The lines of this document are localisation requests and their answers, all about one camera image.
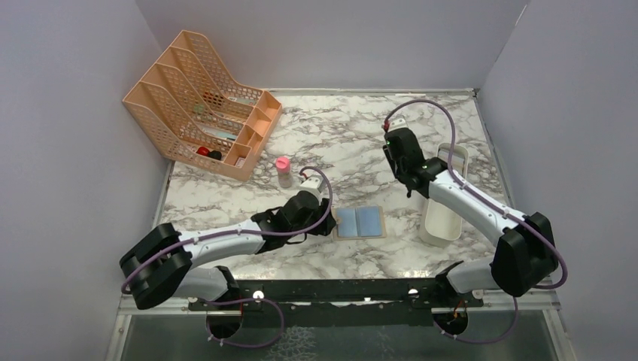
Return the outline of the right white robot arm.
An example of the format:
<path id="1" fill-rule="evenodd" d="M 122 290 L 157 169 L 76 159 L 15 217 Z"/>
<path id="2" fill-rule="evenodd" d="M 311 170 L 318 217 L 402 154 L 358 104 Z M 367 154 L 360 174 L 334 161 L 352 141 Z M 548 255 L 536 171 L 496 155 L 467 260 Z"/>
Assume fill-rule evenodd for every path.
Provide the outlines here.
<path id="1" fill-rule="evenodd" d="M 440 304 L 452 306 L 473 290 L 520 297 L 558 268 L 551 224 L 543 214 L 526 215 L 500 204 L 450 171 L 442 159 L 426 159 L 406 127 L 386 132 L 384 140 L 393 175 L 408 192 L 444 205 L 496 248 L 492 258 L 461 262 L 437 275 L 434 296 Z"/>

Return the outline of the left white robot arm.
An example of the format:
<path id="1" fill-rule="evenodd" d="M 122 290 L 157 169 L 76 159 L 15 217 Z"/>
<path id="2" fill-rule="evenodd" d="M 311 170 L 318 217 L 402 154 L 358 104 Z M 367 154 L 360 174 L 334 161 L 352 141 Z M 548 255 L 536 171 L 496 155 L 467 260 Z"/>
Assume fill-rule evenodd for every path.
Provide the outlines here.
<path id="1" fill-rule="evenodd" d="M 299 191 L 281 207 L 267 209 L 234 226 L 180 232 L 172 223 L 153 228 L 119 261 L 123 292 L 140 310 L 173 296 L 209 299 L 228 308 L 238 296 L 228 268 L 197 273 L 197 267 L 231 256 L 254 255 L 292 244 L 298 235 L 326 236 L 336 226 L 332 199 Z"/>

